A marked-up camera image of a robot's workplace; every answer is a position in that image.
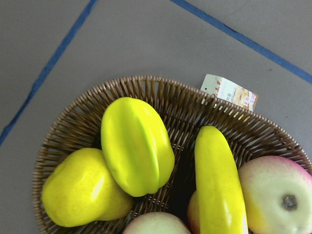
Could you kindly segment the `brown wicker basket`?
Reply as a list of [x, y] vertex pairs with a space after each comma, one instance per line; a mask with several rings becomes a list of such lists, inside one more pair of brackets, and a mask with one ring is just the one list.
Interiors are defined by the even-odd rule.
[[[100, 122], [106, 107], [117, 98], [141, 99], [161, 116], [175, 154], [169, 183], [156, 194], [136, 198], [125, 218], [61, 227], [46, 214], [41, 191], [47, 177], [75, 150], [100, 148]], [[169, 212], [186, 221], [195, 191], [194, 145], [199, 128], [213, 125], [227, 139], [237, 166], [266, 155], [293, 160], [306, 171], [312, 164], [303, 148], [271, 120], [184, 83], [156, 76], [128, 76], [107, 81], [76, 98], [56, 118], [43, 140], [33, 170], [34, 213], [43, 234], [120, 234], [139, 215]]]

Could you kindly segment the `paper basket label tag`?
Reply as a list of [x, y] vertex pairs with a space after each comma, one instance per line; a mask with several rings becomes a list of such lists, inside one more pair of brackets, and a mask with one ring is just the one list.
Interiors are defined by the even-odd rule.
[[206, 74], [201, 91], [226, 100], [249, 111], [254, 111], [258, 95], [220, 76]]

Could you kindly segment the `yellow starfruit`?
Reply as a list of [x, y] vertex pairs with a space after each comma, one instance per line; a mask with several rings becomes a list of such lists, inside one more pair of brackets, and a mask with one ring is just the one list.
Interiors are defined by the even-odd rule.
[[118, 98], [105, 110], [100, 133], [105, 161], [126, 193], [154, 194], [168, 182], [175, 156], [164, 122], [150, 104]]

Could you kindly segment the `pink apple far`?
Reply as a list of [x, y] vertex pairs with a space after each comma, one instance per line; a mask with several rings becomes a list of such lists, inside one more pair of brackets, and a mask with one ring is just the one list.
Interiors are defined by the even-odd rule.
[[184, 222], [165, 212], [150, 212], [133, 219], [123, 234], [190, 234]]

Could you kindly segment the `pink apple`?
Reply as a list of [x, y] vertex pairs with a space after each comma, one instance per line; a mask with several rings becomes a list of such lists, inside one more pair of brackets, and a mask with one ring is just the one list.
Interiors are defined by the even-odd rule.
[[262, 156], [238, 173], [252, 232], [312, 232], [312, 177], [303, 167], [281, 156]]
[[150, 212], [133, 219], [123, 234], [190, 234], [184, 222], [165, 212]]

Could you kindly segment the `dark red mango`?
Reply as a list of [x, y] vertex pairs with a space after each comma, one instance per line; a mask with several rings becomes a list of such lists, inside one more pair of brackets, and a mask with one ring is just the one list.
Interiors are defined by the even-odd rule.
[[200, 234], [200, 224], [199, 224], [199, 207], [198, 207], [198, 196], [197, 191], [195, 191], [188, 204], [187, 208], [187, 222], [188, 227], [192, 234]]

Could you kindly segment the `yellow lemon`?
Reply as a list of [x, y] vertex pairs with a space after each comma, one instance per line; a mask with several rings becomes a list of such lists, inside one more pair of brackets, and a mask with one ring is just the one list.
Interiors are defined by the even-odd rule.
[[51, 220], [63, 227], [119, 219], [133, 205], [95, 148], [71, 153], [45, 181], [41, 199]]

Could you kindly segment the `pink apple near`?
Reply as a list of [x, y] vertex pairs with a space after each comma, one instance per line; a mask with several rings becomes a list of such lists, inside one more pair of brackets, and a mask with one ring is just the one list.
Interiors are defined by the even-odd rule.
[[281, 156], [262, 156], [238, 173], [252, 232], [312, 232], [312, 177], [303, 167]]

